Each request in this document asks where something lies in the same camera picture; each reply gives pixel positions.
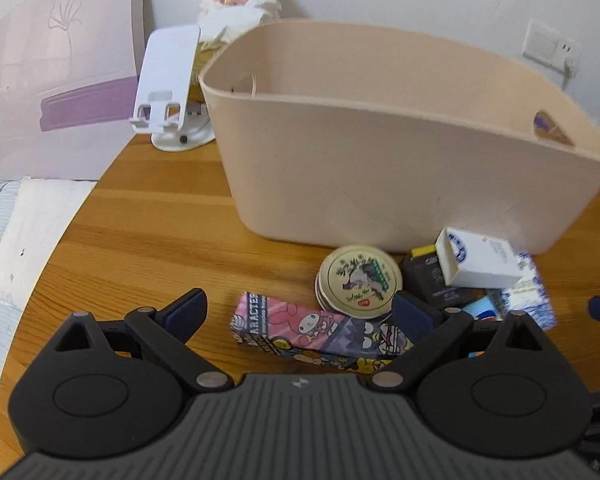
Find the blue white patterned packet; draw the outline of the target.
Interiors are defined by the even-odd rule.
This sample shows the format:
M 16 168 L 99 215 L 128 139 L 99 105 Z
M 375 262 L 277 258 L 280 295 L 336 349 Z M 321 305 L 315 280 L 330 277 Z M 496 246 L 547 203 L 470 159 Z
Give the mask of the blue white patterned packet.
M 498 310 L 527 312 L 542 330 L 550 330 L 557 322 L 550 298 L 532 255 L 521 252 L 517 256 L 520 280 L 513 286 L 495 294 Z

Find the white wall socket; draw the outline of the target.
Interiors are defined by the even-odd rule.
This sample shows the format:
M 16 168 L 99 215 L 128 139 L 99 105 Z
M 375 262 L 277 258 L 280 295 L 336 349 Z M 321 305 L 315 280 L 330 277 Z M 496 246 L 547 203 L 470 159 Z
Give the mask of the white wall socket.
M 581 48 L 557 30 L 531 20 L 524 37 L 522 55 L 571 78 L 577 73 Z

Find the colourful cartoon character box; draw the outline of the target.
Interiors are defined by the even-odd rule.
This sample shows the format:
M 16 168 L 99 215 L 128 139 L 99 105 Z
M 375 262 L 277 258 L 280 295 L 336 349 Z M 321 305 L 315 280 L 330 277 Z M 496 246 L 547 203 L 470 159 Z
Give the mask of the colourful cartoon character box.
M 306 364 L 363 375 L 413 347 L 390 321 L 367 321 L 246 292 L 230 321 L 237 342 Z

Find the white phone stand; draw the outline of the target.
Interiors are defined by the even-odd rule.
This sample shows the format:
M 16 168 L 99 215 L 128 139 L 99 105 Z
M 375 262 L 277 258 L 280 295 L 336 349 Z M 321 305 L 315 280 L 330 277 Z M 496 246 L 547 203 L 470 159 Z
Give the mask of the white phone stand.
M 188 100 L 199 37 L 197 25 L 182 25 L 148 38 L 130 124 L 160 151 L 185 152 L 214 140 L 208 110 Z

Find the beige plastic storage bin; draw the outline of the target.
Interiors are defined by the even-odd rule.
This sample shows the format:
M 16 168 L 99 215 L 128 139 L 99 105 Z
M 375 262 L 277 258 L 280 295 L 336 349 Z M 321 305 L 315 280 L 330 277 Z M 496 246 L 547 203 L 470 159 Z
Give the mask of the beige plastic storage bin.
M 447 226 L 545 252 L 600 192 L 600 130 L 531 68 L 406 30 L 257 27 L 201 72 L 242 223 L 404 252 Z

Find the white pillow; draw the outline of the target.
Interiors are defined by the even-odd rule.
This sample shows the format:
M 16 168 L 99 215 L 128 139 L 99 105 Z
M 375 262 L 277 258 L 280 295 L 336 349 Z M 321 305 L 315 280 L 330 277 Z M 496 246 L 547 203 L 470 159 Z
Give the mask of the white pillow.
M 22 310 L 93 181 L 23 179 L 0 244 L 0 301 Z

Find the black small box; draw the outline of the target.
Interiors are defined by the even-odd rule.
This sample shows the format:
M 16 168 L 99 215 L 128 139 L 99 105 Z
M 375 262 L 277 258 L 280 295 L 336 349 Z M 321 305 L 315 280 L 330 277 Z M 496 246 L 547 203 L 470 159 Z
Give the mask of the black small box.
M 412 249 L 402 259 L 400 270 L 403 289 L 438 310 L 465 307 L 486 294 L 446 284 L 434 245 Z

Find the round green white tin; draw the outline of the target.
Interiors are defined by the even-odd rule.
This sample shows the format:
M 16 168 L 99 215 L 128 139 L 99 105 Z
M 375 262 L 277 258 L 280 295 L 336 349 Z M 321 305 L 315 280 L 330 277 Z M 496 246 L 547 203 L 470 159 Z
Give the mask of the round green white tin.
M 350 245 L 323 260 L 314 288 L 324 310 L 378 321 L 388 318 L 392 298 L 402 285 L 395 258 L 375 247 Z

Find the pink purple headboard panel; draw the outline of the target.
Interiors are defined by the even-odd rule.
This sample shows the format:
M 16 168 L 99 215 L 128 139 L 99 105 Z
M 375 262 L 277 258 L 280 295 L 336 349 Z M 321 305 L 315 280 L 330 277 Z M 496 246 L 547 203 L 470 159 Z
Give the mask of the pink purple headboard panel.
M 134 136 L 143 0 L 26 0 L 0 21 L 0 180 L 97 180 Z

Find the white cigarette-size box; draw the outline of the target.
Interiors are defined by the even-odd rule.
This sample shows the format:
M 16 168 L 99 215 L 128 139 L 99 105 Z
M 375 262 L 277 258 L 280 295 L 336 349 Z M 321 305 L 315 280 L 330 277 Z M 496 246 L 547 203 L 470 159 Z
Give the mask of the white cigarette-size box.
M 504 238 L 444 228 L 434 246 L 448 286 L 502 289 L 522 278 L 517 254 Z

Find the blue red small card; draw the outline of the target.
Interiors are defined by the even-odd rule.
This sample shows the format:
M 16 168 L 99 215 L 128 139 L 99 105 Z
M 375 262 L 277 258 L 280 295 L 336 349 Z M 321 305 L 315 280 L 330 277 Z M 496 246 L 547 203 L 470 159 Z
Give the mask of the blue red small card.
M 488 296 L 484 296 L 468 304 L 463 308 L 463 311 L 470 314 L 476 320 L 474 334 L 469 338 L 470 351 L 468 356 L 470 358 L 482 356 L 493 338 L 490 326 L 501 322 L 501 313 L 498 312 L 498 308 Z

